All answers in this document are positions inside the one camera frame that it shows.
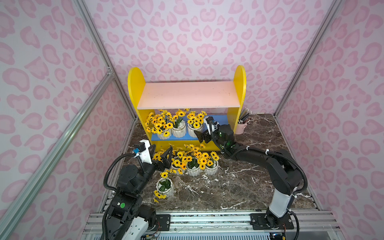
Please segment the sunflower pot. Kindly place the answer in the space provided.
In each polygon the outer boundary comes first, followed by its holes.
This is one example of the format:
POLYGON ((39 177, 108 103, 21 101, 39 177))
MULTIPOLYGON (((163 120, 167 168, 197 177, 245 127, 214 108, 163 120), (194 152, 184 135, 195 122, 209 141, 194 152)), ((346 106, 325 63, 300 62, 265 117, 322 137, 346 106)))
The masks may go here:
POLYGON ((170 176, 172 171, 165 171, 160 174, 160 179, 156 183, 154 195, 157 200, 165 200, 172 197, 175 193, 175 186, 170 176))
POLYGON ((154 154, 153 158, 152 158, 152 161, 159 161, 159 162, 162 162, 162 154, 164 153, 164 151, 159 151, 157 153, 154 154))
POLYGON ((201 171, 201 158, 204 156, 199 147, 195 145, 185 145, 186 150, 182 156, 182 168, 187 174, 196 177, 201 171))
POLYGON ((172 162, 171 162, 171 168, 173 172, 177 172, 179 175, 184 174, 184 170, 182 165, 184 164, 183 162, 183 157, 185 153, 183 151, 178 151, 177 149, 174 149, 172 151, 172 162))
POLYGON ((206 157, 206 168, 205 174, 215 175, 219 169, 219 160, 220 157, 216 152, 211 152, 208 157, 206 157))
POLYGON ((146 132, 156 135, 160 140, 170 138, 173 126, 172 114, 167 110, 160 110, 158 114, 150 112, 145 121, 146 132))
POLYGON ((192 111, 187 115, 188 134, 192 138, 197 138, 197 134, 195 133, 195 131, 199 133, 203 132, 204 118, 206 116, 207 116, 207 113, 204 111, 201 111, 200 113, 196 113, 195 111, 192 111))
POLYGON ((182 138, 187 133, 187 124, 184 119, 185 116, 186 111, 180 109, 172 116, 173 128, 171 129, 171 132, 175 138, 182 138))

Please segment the yellow two-tier shelf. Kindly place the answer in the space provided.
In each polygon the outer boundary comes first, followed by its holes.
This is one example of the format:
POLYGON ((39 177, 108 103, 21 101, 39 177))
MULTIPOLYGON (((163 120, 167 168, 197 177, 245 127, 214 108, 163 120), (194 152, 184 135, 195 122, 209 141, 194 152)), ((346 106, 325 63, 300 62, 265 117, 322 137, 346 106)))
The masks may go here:
POLYGON ((227 109, 226 115, 213 115, 220 125, 229 124, 237 129, 247 88, 244 66, 238 66, 233 81, 147 83, 139 68, 128 74, 131 102, 142 123, 156 110, 227 109))

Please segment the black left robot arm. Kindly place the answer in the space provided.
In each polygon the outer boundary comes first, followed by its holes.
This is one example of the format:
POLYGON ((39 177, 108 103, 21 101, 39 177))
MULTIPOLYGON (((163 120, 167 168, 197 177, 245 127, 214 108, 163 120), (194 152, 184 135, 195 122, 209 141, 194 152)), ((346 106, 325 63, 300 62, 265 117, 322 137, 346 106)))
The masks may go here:
POLYGON ((145 233, 153 231, 156 239, 169 231, 170 215, 157 215, 156 210, 143 204, 142 193, 156 171, 171 168, 173 148, 169 147, 155 160, 155 145, 142 141, 132 153, 117 157, 108 168, 103 185, 115 193, 102 218, 102 240, 145 240, 145 233), (120 170, 116 187, 108 184, 114 167, 123 159, 134 159, 139 165, 127 165, 120 170))

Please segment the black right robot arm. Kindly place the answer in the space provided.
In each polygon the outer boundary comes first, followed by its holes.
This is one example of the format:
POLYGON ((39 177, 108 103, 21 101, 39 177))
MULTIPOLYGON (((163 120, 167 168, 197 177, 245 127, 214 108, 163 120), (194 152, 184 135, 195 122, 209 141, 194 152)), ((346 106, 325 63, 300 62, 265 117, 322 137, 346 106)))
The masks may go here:
POLYGON ((274 194, 266 211, 266 225, 271 229, 282 226, 297 194, 308 188, 304 170, 287 151, 261 150, 237 143, 231 126, 220 125, 211 117, 206 125, 208 129, 202 133, 194 131, 200 143, 213 142, 226 159, 254 164, 267 170, 274 194))

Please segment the pink cup with pencils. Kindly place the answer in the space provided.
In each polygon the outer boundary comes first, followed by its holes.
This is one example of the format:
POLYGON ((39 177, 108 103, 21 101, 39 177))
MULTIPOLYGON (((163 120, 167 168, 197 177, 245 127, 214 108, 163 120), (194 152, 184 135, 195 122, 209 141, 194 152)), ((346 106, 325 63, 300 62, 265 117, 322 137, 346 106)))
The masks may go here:
POLYGON ((247 127, 251 119, 252 119, 252 111, 250 111, 248 108, 243 109, 238 118, 238 122, 237 122, 238 124, 237 124, 235 134, 236 135, 243 134, 245 128, 247 127))

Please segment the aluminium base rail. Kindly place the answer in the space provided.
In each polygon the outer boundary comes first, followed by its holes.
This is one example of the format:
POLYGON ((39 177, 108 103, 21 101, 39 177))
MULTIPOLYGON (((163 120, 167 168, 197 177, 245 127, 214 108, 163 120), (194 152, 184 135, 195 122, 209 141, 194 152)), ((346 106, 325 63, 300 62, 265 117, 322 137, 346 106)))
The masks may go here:
POLYGON ((135 219, 126 233, 109 230, 121 240, 344 240, 339 223, 330 211, 294 209, 284 226, 268 229, 260 210, 158 211, 158 220, 135 219))

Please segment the left aluminium frame profile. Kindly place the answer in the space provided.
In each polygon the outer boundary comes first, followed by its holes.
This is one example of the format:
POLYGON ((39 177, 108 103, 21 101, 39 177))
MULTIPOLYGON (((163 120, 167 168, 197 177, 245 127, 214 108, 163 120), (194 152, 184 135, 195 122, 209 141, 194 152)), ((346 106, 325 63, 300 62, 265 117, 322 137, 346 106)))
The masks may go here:
POLYGON ((42 164, 38 167, 17 198, 12 202, 6 214, 1 219, 1 239, 7 240, 28 211, 40 190, 52 174, 60 159, 74 140, 77 133, 89 117, 90 113, 98 103, 109 84, 113 82, 115 74, 108 72, 94 92, 85 101, 77 115, 70 122, 62 136, 51 148, 42 164))

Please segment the aluminium frame profile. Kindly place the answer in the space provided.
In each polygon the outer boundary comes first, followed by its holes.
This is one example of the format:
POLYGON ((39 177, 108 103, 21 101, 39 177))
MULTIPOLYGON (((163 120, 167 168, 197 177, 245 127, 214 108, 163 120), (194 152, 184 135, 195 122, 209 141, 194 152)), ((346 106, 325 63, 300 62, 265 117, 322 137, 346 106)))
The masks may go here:
POLYGON ((275 113, 274 117, 277 120, 279 115, 282 113, 284 106, 289 100, 290 95, 294 91, 295 86, 299 82, 301 76, 304 73, 304 70, 308 66, 308 64, 311 61, 311 58, 315 54, 318 46, 320 45, 322 39, 326 35, 328 29, 331 27, 334 19, 337 17, 338 12, 340 8, 342 8, 345 1, 342 0, 334 0, 332 1, 332 4, 330 5, 327 13, 325 14, 324 19, 322 20, 317 32, 315 33, 313 39, 310 41, 310 45, 306 51, 306 53, 303 56, 303 59, 301 60, 298 69, 296 70, 295 74, 292 77, 291 82, 289 83, 286 91, 283 94, 282 100, 279 103, 275 113))
POLYGON ((12 202, 6 214, 1 219, 1 239, 7 240, 28 211, 40 190, 52 174, 60 159, 74 140, 77 133, 89 117, 90 113, 98 103, 109 84, 113 82, 115 74, 108 72, 94 92, 85 101, 77 115, 70 122, 62 136, 51 148, 42 164, 38 167, 17 198, 12 202))

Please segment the back left aluminium post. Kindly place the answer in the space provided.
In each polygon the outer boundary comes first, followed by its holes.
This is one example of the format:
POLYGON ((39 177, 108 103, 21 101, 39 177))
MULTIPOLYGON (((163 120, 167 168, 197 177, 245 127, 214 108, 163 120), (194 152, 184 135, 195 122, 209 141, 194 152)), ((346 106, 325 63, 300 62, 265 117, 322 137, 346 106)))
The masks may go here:
POLYGON ((122 83, 119 80, 119 77, 116 73, 116 70, 111 62, 111 59, 107 53, 107 50, 105 48, 105 45, 103 44, 103 41, 97 31, 96 25, 92 19, 92 16, 89 12, 89 9, 86 5, 85 1, 79 1, 74 0, 73 3, 76 5, 79 14, 81 15, 85 26, 87 30, 89 31, 93 42, 95 44, 96 49, 98 50, 98 53, 100 54, 106 68, 107 68, 107 74, 112 77, 112 81, 115 83, 116 87, 118 88, 120 96, 123 98, 125 106, 130 112, 131 117, 135 120, 136 119, 136 112, 132 106, 132 104, 129 101, 129 97, 126 93, 126 91, 123 88, 122 83))

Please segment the right aluminium frame profile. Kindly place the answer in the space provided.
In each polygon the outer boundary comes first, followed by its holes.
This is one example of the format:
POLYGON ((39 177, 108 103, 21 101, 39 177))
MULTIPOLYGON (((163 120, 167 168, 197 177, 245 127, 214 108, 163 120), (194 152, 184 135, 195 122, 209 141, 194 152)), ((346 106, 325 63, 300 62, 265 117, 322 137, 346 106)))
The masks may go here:
POLYGON ((304 73, 304 70, 308 66, 308 64, 311 61, 311 58, 315 54, 318 46, 320 45, 322 39, 326 35, 328 29, 331 27, 334 19, 337 17, 338 12, 340 8, 342 8, 345 1, 342 0, 334 0, 332 1, 332 4, 330 5, 327 13, 325 14, 324 19, 322 20, 317 32, 315 33, 313 39, 310 41, 310 45, 306 51, 306 53, 303 56, 303 59, 301 60, 298 69, 296 70, 295 74, 292 77, 291 82, 289 83, 286 91, 283 94, 282 100, 279 103, 275 113, 274 117, 277 120, 279 115, 282 113, 284 106, 289 100, 290 95, 294 91, 295 86, 299 82, 301 76, 304 73))

